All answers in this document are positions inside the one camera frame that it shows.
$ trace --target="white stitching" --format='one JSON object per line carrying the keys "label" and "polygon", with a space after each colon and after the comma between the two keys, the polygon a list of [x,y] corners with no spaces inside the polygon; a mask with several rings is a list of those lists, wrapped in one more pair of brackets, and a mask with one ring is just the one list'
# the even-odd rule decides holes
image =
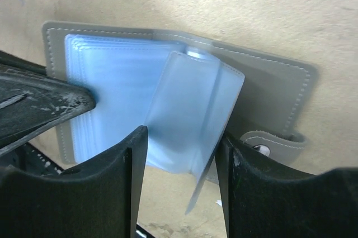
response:
{"label": "white stitching", "polygon": [[266,138],[261,137],[261,136],[248,137],[247,139],[244,140],[244,143],[246,143],[246,141],[248,141],[250,139],[263,139],[263,140],[266,140],[266,141],[269,141],[269,142],[272,142],[272,143],[275,143],[275,144],[279,144],[279,145],[284,146],[284,147],[291,147],[293,149],[303,149],[303,147],[295,147],[295,146],[285,145],[285,144],[282,144],[282,143],[279,143],[279,142],[276,142],[276,141],[273,141],[273,140],[270,140],[270,139],[266,139]]}
{"label": "white stitching", "polygon": [[256,58],[256,59],[260,59],[260,60],[263,60],[263,61],[268,61],[268,62],[273,62],[273,63],[278,63],[278,64],[283,64],[283,65],[286,65],[286,66],[290,66],[292,68],[298,68],[298,69],[301,69],[303,70],[306,75],[305,75],[305,79],[303,81],[303,84],[302,84],[302,88],[301,88],[301,93],[298,94],[298,97],[296,99],[296,102],[294,103],[294,106],[292,107],[291,109],[291,113],[293,113],[293,115],[289,115],[286,123],[285,123],[285,126],[284,126],[284,129],[283,129],[283,132],[287,132],[289,126],[291,125],[292,123],[292,120],[293,118],[295,117],[296,115],[296,111],[297,111],[297,107],[299,105],[299,102],[301,101],[302,97],[303,97],[303,93],[305,91],[305,88],[307,87],[309,81],[310,81],[310,74],[309,74],[309,71],[306,70],[305,68],[301,68],[299,66],[295,66],[295,65],[291,65],[291,64],[288,64],[288,63],[283,63],[283,62],[279,62],[279,61],[276,61],[276,60],[271,60],[271,59],[267,59],[267,58],[261,58],[259,56],[254,56],[254,55],[250,55],[250,54],[245,54],[245,53],[242,53],[242,52],[239,52],[239,51],[233,51],[233,50],[229,50],[229,49],[225,49],[225,48],[222,48],[222,47],[219,47],[219,46],[215,46],[215,45],[212,45],[212,44],[208,44],[206,42],[202,42],[202,41],[197,41],[197,40],[194,40],[194,39],[190,39],[190,38],[186,38],[186,37],[183,37],[183,36],[180,36],[180,35],[175,35],[175,34],[166,34],[166,33],[140,33],[140,32],[116,32],[116,31],[102,31],[102,30],[75,30],[73,28],[49,28],[47,29],[46,31],[46,34],[48,36],[48,44],[49,44],[49,54],[50,54],[50,61],[51,61],[51,69],[53,71],[53,76],[55,78],[55,73],[54,73],[54,62],[53,62],[53,53],[51,51],[51,42],[50,42],[50,34],[49,32],[51,30],[65,30],[65,31],[74,31],[74,32],[96,32],[96,33],[109,33],[109,34],[117,34],[117,35],[120,35],[120,34],[128,34],[128,35],[165,35],[165,36],[172,36],[172,37],[177,37],[177,38],[180,38],[180,39],[184,39],[184,40],[190,40],[190,41],[193,41],[193,42],[197,42],[199,44],[203,44],[203,45],[206,45],[206,46],[211,46],[211,47],[214,47],[214,48],[217,48],[217,49],[220,49],[220,50],[224,50],[224,51],[227,51],[227,52],[230,52],[230,53],[235,53],[235,54],[239,54],[239,55],[245,55],[245,56],[250,56],[252,58]]}

